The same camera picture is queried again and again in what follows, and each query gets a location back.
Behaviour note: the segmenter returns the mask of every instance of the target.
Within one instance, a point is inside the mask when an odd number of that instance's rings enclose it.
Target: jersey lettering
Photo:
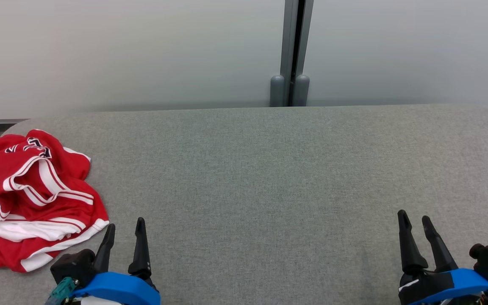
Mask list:
[[[29,145],[26,145],[24,146],[24,151],[30,149],[30,148],[35,148],[39,151],[41,151],[41,153],[39,153],[39,156],[40,157],[44,157],[44,158],[52,158],[52,154],[50,153],[50,149],[44,145],[42,145],[41,141],[39,141],[39,139],[37,138],[28,138],[28,144]]]
[[[18,146],[18,144],[14,145],[13,147],[9,147],[5,150],[6,153],[13,153],[16,151],[16,147]]]

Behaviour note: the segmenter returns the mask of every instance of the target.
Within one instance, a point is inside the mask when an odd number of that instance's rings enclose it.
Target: gray fabric surface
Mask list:
[[[459,266],[488,244],[488,110],[413,105],[74,114],[33,119],[92,158],[126,272],[147,223],[164,304],[398,304],[397,211],[429,215]],[[103,235],[72,247],[97,249]],[[41,304],[48,265],[0,269],[0,304]]]

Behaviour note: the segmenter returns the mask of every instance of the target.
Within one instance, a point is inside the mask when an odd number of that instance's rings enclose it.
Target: red and white jersey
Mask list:
[[[108,225],[89,166],[42,130],[0,137],[0,267],[35,270]]]

